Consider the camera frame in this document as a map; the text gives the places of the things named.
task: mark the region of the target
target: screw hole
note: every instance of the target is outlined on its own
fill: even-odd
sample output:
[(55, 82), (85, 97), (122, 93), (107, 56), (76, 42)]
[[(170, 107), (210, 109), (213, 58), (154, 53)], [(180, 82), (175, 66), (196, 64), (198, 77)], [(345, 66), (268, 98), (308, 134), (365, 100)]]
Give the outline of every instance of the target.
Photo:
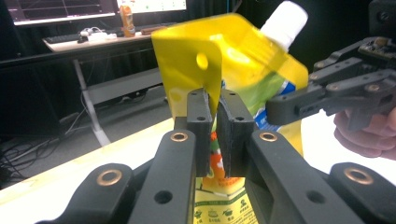
[(317, 192), (317, 191), (315, 191), (315, 190), (310, 190), (310, 191), (308, 191), (307, 193), (306, 193), (306, 197), (309, 199), (309, 201), (311, 201), (312, 203), (325, 203), (326, 202), (326, 199), (325, 199), (325, 197), (321, 194), (321, 193), (319, 193), (319, 192)]
[(160, 192), (156, 193), (154, 196), (154, 200), (156, 203), (165, 204), (172, 201), (173, 195), (171, 192), (167, 190), (161, 190)]
[(356, 169), (356, 168), (346, 168), (344, 170), (344, 174), (346, 177), (348, 177), (350, 180), (355, 181), (359, 184), (363, 185), (371, 185), (374, 183), (373, 178), (367, 174), (366, 172)]
[(174, 133), (171, 135), (171, 139), (175, 142), (184, 142), (187, 138), (189, 138), (189, 136), (185, 133)]
[(276, 135), (274, 135), (272, 133), (261, 133), (260, 139), (262, 139), (266, 142), (275, 142), (277, 140), (277, 137), (276, 137)]

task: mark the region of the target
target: black plastic part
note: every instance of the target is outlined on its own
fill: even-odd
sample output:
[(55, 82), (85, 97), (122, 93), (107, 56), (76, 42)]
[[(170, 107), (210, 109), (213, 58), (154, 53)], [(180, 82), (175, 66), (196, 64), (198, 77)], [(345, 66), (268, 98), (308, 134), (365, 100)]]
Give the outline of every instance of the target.
[(396, 223), (396, 190), (387, 179), (352, 162), (332, 167), (329, 184), (365, 223)]
[(219, 139), (225, 177), (245, 176), (246, 142), (255, 128), (255, 121), (239, 95), (221, 90), (216, 133)]
[(163, 136), (128, 223), (193, 222), (195, 135), (173, 130)]
[(249, 199), (268, 198), (262, 194), (265, 188), (274, 198), (265, 211), (265, 206), (252, 204), (255, 214), (270, 214), (264, 223), (363, 223), (281, 134), (256, 131), (247, 151), (266, 185), (247, 188)]
[(326, 86), (330, 82), (341, 81), (350, 77), (361, 75), (362, 60), (349, 58), (340, 63), (335, 63), (309, 75), (309, 80), (315, 84)]
[(110, 163), (93, 170), (55, 220), (38, 224), (116, 224), (131, 215), (135, 196), (134, 175), (129, 166)]
[(309, 85), (287, 95), (275, 96), (265, 104), (267, 120), (270, 124), (284, 125), (317, 114), (325, 95), (320, 85)]
[(210, 172), (210, 134), (213, 119), (210, 115), (209, 95), (204, 89), (189, 92), (187, 97), (187, 130), (193, 132), (196, 142), (196, 175), (207, 176)]

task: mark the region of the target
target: squeeze pouch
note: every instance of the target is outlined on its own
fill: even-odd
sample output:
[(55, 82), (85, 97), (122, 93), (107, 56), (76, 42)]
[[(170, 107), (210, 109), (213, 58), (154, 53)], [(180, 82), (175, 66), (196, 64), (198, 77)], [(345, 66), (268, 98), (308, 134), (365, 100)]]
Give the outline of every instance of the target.
[[(230, 13), (183, 22), (156, 31), (151, 38), (173, 118), (187, 116), (187, 95), (200, 88), (209, 94), (214, 118), (220, 89), (225, 88), (240, 95), (260, 129), (279, 131), (303, 155), (301, 122), (282, 127), (268, 124), (265, 102), (277, 94), (305, 87), (308, 71), (245, 18)], [(195, 216), (195, 220), (197, 223), (199, 220), (204, 223), (243, 223), (235, 222), (236, 219), (231, 216), (222, 220), (214, 216), (239, 202), (233, 195), (241, 192), (245, 181), (243, 177), (224, 178), (219, 157), (221, 149), (216, 137), (213, 137), (211, 145), (211, 174), (197, 179), (197, 189), (203, 191), (196, 194), (195, 212), (200, 216)], [(197, 197), (208, 192), (216, 192), (214, 198), (217, 203), (201, 206), (205, 203)], [(224, 201), (219, 201), (219, 195), (226, 195)], [(248, 203), (248, 198), (241, 200)], [(251, 216), (249, 211), (239, 209), (238, 216)], [(208, 213), (209, 216), (201, 216), (202, 213)]]

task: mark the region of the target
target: product label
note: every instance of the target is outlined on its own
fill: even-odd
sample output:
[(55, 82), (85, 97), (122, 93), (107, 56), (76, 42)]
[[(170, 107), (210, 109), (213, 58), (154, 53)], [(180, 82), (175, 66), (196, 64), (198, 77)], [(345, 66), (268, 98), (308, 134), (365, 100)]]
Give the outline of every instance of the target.
[[(289, 81), (285, 80), (281, 86), (281, 88), (278, 90), (277, 95), (283, 95), (292, 91), (295, 91), (296, 87), (291, 84)], [(271, 130), (271, 131), (279, 131), (281, 126), (273, 125), (268, 123), (267, 121), (267, 110), (265, 109), (265, 106), (259, 109), (257, 111), (256, 115), (253, 117), (254, 120), (257, 123), (257, 126), (259, 126), (259, 129), (261, 130)]]
[(258, 223), (245, 189), (225, 196), (196, 190), (194, 224), (255, 224)]

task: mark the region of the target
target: desk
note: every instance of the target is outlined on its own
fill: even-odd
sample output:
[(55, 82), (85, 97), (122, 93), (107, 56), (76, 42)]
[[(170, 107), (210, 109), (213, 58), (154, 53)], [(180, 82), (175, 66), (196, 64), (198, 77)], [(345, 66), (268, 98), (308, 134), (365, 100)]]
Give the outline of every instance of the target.
[[(32, 224), (55, 219), (92, 170), (110, 162), (126, 164), (133, 169), (138, 167), (154, 157), (163, 134), (172, 128), (173, 121), (168, 119), (1, 190), (0, 221)], [(328, 172), (334, 163), (354, 161), (372, 168), (396, 185), (396, 161), (362, 158), (340, 147), (332, 135), (332, 117), (318, 114), (304, 119), (302, 130), (305, 158), (319, 170)]]
[[(77, 43), (77, 41), (70, 41), (58, 44), (49, 44), (47, 41), (43, 41), (52, 51), (63, 52), (68, 50), (91, 49), (92, 47), (100, 48), (102, 46), (114, 45), (119, 43), (133, 44), (136, 41), (148, 39), (150, 40), (150, 35), (142, 35), (141, 32), (137, 32), (135, 37), (100, 39), (87, 41), (80, 44)], [(73, 65), (78, 76), (78, 82), (81, 87), (85, 105), (87, 106), (88, 115), (90, 116), (92, 121), (92, 130), (102, 147), (108, 145), (110, 143), (110, 140), (108, 139), (107, 135), (105, 134), (99, 123), (93, 105), (125, 95), (130, 92), (140, 91), (150, 86), (162, 83), (160, 72), (158, 68), (155, 68), (148, 71), (140, 72), (138, 74), (121, 77), (118, 79), (87, 87), (78, 58), (73, 59)]]
[(103, 41), (97, 40), (81, 45), (78, 44), (77, 41), (72, 41), (50, 45), (49, 48), (55, 51), (47, 54), (1, 61), (0, 74), (2, 72), (15, 72), (17, 75), (20, 71), (23, 72), (28, 69), (36, 69), (38, 66), (47, 66), (55, 63), (72, 63), (76, 70), (85, 104), (92, 120), (92, 130), (101, 146), (109, 144), (110, 141), (99, 124), (93, 105), (162, 83), (158, 68), (89, 87), (87, 87), (81, 72), (79, 60), (91, 57), (92, 55), (96, 55), (95, 58), (100, 59), (101, 56), (98, 55), (125, 50), (152, 49), (150, 35), (137, 34), (136, 37), (122, 37)]

